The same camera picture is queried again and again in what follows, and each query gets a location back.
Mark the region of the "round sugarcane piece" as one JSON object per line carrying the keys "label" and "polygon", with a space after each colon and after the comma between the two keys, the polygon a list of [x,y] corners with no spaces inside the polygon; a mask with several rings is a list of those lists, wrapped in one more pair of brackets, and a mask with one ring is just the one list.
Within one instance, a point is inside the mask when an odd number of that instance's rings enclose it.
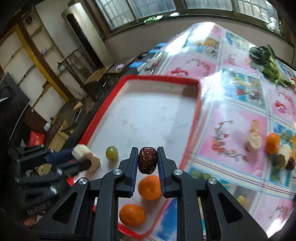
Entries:
{"label": "round sugarcane piece", "polygon": [[260,133],[256,133],[256,132],[250,133],[246,139],[245,146],[249,152],[258,151],[262,146],[262,137]]}

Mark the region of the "red jujube date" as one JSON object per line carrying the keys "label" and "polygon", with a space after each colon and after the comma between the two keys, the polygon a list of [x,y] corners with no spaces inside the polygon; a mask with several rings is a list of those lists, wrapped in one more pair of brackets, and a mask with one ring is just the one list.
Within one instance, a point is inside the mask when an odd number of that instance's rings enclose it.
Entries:
{"label": "red jujube date", "polygon": [[295,163],[295,160],[293,157],[290,157],[289,161],[288,161],[288,164],[286,165],[286,169],[289,170],[289,171],[292,171],[294,170],[296,166],[296,163]]}
{"label": "red jujube date", "polygon": [[138,169],[140,173],[150,175],[157,167],[157,151],[153,147],[143,147],[138,156]]}

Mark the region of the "wooden school desk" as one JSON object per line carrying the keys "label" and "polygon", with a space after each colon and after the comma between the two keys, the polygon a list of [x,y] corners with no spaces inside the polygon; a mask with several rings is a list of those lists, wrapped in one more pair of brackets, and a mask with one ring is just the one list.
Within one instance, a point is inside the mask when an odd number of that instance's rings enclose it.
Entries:
{"label": "wooden school desk", "polygon": [[96,83],[100,83],[103,79],[104,75],[114,66],[114,64],[107,65],[104,68],[100,68],[95,70],[84,82],[83,89],[84,91],[90,95],[90,87],[95,85]]}

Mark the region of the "fruit print plastic tablecloth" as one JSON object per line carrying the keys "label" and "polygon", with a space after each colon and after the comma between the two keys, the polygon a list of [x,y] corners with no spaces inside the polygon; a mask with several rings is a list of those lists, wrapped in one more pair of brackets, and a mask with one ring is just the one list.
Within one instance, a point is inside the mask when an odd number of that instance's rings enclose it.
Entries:
{"label": "fruit print plastic tablecloth", "polygon": [[[193,177],[217,179],[250,213],[269,240],[295,240],[295,168],[276,165],[265,151],[270,133],[290,145],[295,160],[295,89],[275,85],[250,66],[256,45],[214,22],[199,22],[159,44],[158,75],[192,78],[201,84],[201,111],[184,168]],[[281,73],[295,70],[275,55]],[[250,133],[262,146],[246,149]]]}

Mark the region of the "green leafy vegetable bunch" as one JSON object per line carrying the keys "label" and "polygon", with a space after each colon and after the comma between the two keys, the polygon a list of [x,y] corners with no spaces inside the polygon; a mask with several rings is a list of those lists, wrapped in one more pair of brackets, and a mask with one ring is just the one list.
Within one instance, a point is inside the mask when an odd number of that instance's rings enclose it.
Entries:
{"label": "green leafy vegetable bunch", "polygon": [[291,88],[290,81],[285,77],[276,63],[275,54],[269,44],[266,46],[254,46],[249,49],[251,59],[250,66],[260,71],[264,77],[275,85]]}

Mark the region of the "small sugarcane piece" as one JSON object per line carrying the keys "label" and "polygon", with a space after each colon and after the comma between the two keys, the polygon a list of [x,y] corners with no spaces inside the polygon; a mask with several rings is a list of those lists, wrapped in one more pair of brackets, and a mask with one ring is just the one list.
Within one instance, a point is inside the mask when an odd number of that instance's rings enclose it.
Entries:
{"label": "small sugarcane piece", "polygon": [[76,160],[90,160],[91,166],[88,168],[89,172],[95,172],[101,166],[100,159],[86,145],[76,145],[72,150],[72,155]]}

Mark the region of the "silver standing air conditioner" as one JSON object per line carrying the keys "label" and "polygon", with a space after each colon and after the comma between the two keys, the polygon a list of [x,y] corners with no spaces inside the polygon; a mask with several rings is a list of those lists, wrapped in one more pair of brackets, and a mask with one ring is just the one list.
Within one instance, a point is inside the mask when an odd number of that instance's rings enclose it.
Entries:
{"label": "silver standing air conditioner", "polygon": [[63,11],[62,17],[96,68],[100,69],[114,64],[111,54],[81,3],[70,5]]}

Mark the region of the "orange mandarin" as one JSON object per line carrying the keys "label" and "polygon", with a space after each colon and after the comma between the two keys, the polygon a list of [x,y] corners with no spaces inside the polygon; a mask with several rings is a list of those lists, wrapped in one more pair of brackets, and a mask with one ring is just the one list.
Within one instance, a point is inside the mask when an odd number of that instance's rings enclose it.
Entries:
{"label": "orange mandarin", "polygon": [[126,226],[137,227],[145,222],[146,213],[138,205],[126,204],[119,211],[119,219]]}
{"label": "orange mandarin", "polygon": [[139,182],[138,193],[145,200],[157,200],[162,196],[161,185],[159,177],[156,175],[149,175]]}
{"label": "orange mandarin", "polygon": [[277,133],[270,133],[265,139],[265,151],[269,155],[275,155],[280,147],[280,137]]}

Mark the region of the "white plastic bag on sill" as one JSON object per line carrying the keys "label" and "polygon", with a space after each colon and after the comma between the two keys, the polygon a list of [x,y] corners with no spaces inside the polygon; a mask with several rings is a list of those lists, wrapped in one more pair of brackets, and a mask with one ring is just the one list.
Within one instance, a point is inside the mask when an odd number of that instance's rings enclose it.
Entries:
{"label": "white plastic bag on sill", "polygon": [[269,18],[269,23],[266,25],[266,27],[272,32],[275,32],[275,33],[279,32],[278,23],[274,17]]}

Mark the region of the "green cloth on sill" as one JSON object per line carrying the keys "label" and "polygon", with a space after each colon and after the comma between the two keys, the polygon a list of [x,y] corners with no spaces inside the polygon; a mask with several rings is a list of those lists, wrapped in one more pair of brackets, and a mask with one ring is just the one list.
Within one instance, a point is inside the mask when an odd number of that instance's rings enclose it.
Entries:
{"label": "green cloth on sill", "polygon": [[163,15],[151,16],[148,19],[144,20],[144,24],[145,25],[153,24],[160,21],[162,18],[163,18]]}

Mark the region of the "blue white mahjong tile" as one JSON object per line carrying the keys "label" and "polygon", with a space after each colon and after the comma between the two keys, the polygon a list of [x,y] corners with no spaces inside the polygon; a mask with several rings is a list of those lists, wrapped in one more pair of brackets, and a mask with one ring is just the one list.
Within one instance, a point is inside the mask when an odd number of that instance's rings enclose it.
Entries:
{"label": "blue white mahjong tile", "polygon": [[134,61],[132,64],[128,66],[129,69],[137,69],[143,64],[142,61]]}

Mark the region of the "green grape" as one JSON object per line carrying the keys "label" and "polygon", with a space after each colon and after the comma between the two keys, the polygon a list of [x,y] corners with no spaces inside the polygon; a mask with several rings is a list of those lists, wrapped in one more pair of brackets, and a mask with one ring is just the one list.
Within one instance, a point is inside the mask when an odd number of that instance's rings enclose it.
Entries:
{"label": "green grape", "polygon": [[117,160],[118,159],[118,150],[116,149],[115,146],[109,146],[106,149],[105,154],[106,154],[107,159],[109,159],[109,160]]}

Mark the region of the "red rimmed white tray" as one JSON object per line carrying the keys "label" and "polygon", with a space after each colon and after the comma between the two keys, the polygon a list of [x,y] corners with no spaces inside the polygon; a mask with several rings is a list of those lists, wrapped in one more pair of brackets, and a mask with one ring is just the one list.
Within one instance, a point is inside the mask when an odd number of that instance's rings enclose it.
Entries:
{"label": "red rimmed white tray", "polygon": [[[119,166],[133,147],[163,147],[179,168],[186,152],[201,106],[201,84],[184,77],[128,75],[112,89],[93,116],[80,144],[99,159],[95,172],[74,177],[95,180]],[[106,149],[115,146],[118,159],[109,160]]]}

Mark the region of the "long sugarcane piece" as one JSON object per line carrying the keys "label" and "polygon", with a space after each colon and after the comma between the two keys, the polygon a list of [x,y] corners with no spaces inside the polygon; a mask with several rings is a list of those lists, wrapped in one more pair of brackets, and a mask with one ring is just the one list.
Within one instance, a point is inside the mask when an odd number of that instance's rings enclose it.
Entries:
{"label": "long sugarcane piece", "polygon": [[291,157],[291,147],[288,144],[284,144],[278,151],[276,155],[276,165],[279,168],[285,168],[288,164],[288,161]]}

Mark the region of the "far pale round fruit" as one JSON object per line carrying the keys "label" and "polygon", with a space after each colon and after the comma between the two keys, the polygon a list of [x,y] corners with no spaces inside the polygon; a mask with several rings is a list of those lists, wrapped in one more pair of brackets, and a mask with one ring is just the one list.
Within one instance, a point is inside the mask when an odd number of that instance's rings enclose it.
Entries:
{"label": "far pale round fruit", "polygon": [[291,86],[292,89],[295,89],[296,88],[295,81],[291,80],[290,81],[290,86]]}

